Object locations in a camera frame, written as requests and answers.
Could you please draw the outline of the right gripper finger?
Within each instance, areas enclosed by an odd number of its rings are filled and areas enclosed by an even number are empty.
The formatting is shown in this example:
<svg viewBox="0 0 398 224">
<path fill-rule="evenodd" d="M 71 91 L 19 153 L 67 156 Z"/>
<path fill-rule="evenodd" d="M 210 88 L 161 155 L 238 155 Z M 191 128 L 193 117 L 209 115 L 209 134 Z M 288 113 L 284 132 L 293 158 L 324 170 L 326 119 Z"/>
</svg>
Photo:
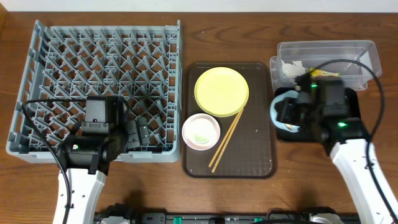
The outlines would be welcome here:
<svg viewBox="0 0 398 224">
<path fill-rule="evenodd" d="M 277 112 L 276 120 L 280 123 L 287 124 L 289 122 L 289 99 L 284 98 L 283 100 L 275 104 L 275 110 Z"/>
<path fill-rule="evenodd" d="M 288 98 L 287 119 L 294 126 L 302 125 L 302 104 L 296 98 Z"/>
</svg>

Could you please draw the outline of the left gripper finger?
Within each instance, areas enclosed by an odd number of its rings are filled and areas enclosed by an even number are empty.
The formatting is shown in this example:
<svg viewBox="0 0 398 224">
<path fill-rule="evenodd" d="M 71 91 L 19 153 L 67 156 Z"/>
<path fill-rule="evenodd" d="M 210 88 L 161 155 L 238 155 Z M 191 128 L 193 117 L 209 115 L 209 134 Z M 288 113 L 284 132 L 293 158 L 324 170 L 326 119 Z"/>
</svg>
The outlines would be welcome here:
<svg viewBox="0 0 398 224">
<path fill-rule="evenodd" d="M 139 147 L 139 135 L 137 124 L 135 121 L 128 121 L 126 123 L 127 140 L 125 144 L 126 149 L 133 149 Z"/>
<path fill-rule="evenodd" d="M 150 143 L 149 130 L 147 126 L 147 120 L 145 117 L 140 117 L 137 119 L 137 131 L 141 146 L 149 145 Z"/>
</svg>

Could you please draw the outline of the light blue bowl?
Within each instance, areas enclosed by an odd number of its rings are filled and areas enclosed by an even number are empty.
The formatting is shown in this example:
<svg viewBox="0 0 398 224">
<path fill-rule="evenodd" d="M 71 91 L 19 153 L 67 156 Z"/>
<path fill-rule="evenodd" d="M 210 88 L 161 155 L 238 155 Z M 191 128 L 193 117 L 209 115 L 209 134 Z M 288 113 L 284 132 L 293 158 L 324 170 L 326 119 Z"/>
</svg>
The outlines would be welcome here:
<svg viewBox="0 0 398 224">
<path fill-rule="evenodd" d="M 289 90 L 277 97 L 275 97 L 272 100 L 271 106 L 270 106 L 270 117 L 271 117 L 271 121 L 273 122 L 273 124 L 279 128 L 282 129 L 284 131 L 288 131 L 290 133 L 297 133 L 299 131 L 299 126 L 295 126 L 293 124 L 286 124 L 286 123 L 281 123 L 280 121 L 277 120 L 277 116 L 280 114 L 280 112 L 277 112 L 275 105 L 277 103 L 282 102 L 283 100 L 285 100 L 286 98 L 293 98 L 293 99 L 297 99 L 299 93 L 295 90 Z"/>
</svg>

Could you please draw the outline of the white tissue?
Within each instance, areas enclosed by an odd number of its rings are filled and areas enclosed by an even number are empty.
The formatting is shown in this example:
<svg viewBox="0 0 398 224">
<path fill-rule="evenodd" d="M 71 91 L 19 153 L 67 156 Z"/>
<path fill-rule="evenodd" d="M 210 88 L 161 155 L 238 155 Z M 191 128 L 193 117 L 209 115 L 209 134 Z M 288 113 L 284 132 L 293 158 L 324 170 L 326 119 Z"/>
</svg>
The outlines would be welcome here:
<svg viewBox="0 0 398 224">
<path fill-rule="evenodd" d="M 291 82 L 295 82 L 295 78 L 307 72 L 307 69 L 302 65 L 302 61 L 293 61 L 292 63 L 282 62 L 282 73 L 284 78 Z"/>
</svg>

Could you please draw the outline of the pink round bowl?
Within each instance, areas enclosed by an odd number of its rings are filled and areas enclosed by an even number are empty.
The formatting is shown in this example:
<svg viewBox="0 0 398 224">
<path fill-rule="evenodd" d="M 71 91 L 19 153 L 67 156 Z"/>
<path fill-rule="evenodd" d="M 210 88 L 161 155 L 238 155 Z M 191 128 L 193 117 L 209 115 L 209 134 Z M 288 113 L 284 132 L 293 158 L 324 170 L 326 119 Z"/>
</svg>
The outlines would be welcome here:
<svg viewBox="0 0 398 224">
<path fill-rule="evenodd" d="M 205 113 L 190 116 L 182 127 L 185 144 L 196 151 L 212 148 L 218 142 L 220 135 L 221 129 L 217 120 Z"/>
</svg>

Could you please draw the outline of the green orange snack wrapper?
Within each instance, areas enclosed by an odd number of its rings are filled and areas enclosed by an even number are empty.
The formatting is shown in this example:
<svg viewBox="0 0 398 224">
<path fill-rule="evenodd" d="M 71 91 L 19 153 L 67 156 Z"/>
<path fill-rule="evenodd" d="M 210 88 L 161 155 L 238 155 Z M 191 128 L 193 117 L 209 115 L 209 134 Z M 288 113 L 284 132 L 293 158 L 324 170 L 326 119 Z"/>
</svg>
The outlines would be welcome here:
<svg viewBox="0 0 398 224">
<path fill-rule="evenodd" d="M 324 71 L 324 70 L 319 70 L 319 69 L 314 69 L 311 68 L 309 70 L 309 72 L 311 73 L 312 77 L 339 77 L 340 73 L 333 73 L 333 72 L 328 72 L 328 71 Z"/>
</svg>

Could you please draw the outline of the white paper cup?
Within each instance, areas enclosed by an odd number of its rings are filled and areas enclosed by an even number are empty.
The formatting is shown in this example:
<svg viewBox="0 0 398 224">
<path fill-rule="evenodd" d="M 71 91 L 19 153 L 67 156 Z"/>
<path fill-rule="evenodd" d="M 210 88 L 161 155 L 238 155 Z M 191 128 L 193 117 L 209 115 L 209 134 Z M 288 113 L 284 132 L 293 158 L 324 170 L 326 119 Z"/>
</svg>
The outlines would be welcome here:
<svg viewBox="0 0 398 224">
<path fill-rule="evenodd" d="M 214 140 L 215 128 L 211 121 L 205 118 L 198 118 L 188 125 L 188 138 L 195 144 L 206 144 Z"/>
</svg>

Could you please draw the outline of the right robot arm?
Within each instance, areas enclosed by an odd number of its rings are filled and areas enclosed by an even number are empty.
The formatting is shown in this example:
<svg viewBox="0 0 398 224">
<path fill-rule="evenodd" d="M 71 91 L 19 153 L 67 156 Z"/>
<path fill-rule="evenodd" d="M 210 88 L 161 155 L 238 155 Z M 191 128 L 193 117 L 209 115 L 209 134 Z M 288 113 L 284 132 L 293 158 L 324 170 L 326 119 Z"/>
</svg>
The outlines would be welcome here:
<svg viewBox="0 0 398 224">
<path fill-rule="evenodd" d="M 338 77 L 297 77 L 296 90 L 276 96 L 270 116 L 278 129 L 309 133 L 337 167 L 361 223 L 397 223 L 397 199 L 379 165 L 372 136 L 354 116 Z"/>
</svg>

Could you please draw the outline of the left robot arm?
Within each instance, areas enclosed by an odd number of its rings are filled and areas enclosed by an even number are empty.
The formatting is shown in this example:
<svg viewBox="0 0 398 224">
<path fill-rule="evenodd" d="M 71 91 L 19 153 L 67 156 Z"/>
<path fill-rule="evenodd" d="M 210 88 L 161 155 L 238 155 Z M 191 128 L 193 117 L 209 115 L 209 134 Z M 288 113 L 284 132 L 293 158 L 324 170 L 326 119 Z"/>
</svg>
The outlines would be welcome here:
<svg viewBox="0 0 398 224">
<path fill-rule="evenodd" d="M 85 120 L 57 148 L 68 183 L 58 183 L 54 223 L 92 223 L 109 165 L 126 149 L 150 143 L 147 122 L 129 119 L 121 96 L 89 96 Z"/>
</svg>

